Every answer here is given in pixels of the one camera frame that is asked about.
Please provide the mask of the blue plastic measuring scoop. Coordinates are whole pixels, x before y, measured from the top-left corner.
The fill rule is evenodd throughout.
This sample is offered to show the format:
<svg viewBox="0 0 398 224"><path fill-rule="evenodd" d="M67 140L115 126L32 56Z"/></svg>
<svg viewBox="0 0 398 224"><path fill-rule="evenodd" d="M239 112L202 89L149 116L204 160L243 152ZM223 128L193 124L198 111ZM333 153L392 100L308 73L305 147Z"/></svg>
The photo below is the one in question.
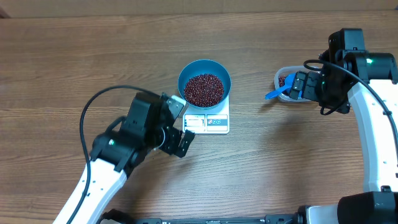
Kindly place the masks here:
<svg viewBox="0 0 398 224"><path fill-rule="evenodd" d="M289 88L289 93L287 94L287 96L289 96L289 94L292 90L294 78L295 78L295 74L288 75L287 78L285 79L285 85L282 88L279 87L278 89L275 89L275 90L267 93L265 95L265 99L271 100L271 99L277 98L287 88Z"/></svg>

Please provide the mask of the teal round bowl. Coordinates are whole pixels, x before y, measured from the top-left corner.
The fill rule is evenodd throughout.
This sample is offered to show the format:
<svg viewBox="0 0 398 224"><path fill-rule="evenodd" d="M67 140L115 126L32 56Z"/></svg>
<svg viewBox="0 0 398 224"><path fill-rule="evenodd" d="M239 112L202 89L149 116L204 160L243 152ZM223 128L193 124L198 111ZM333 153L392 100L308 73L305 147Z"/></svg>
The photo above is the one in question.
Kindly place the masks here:
<svg viewBox="0 0 398 224"><path fill-rule="evenodd" d="M190 78L193 78L197 75L201 74L213 74L216 75L223 83L224 85L224 94L223 94L223 99L222 101L229 96L229 93L231 91L231 77L229 75L229 72L227 69L225 69L222 64L214 61L214 60L208 60L208 59L201 59L201 60L196 60L191 63L189 63L180 73L178 81L177 81L177 86L178 86L178 91L180 93L180 96L188 103L188 101L185 99L183 90L185 88L185 85L189 81Z"/></svg>

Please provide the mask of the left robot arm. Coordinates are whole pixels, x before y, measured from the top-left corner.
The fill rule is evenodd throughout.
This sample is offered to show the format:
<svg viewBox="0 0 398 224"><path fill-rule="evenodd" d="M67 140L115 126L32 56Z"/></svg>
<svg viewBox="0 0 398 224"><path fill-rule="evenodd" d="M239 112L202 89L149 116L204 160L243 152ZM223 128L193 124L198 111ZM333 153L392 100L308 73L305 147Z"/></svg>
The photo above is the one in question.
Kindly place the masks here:
<svg viewBox="0 0 398 224"><path fill-rule="evenodd" d="M187 107L182 98L139 92L127 116L93 141L85 169L56 223L96 223L133 170L154 149L183 158L195 135L174 127Z"/></svg>

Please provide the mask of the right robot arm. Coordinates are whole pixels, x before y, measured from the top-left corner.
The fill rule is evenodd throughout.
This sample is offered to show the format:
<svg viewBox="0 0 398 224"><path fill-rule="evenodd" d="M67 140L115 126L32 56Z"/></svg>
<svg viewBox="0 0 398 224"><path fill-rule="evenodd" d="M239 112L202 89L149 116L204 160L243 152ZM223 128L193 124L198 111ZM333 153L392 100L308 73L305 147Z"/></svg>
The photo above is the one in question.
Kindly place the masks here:
<svg viewBox="0 0 398 224"><path fill-rule="evenodd" d="M296 223L397 223L397 63L365 49L361 29L343 28L328 50L304 62L289 96L317 102L326 116L353 110L361 141L363 193L302 207Z"/></svg>

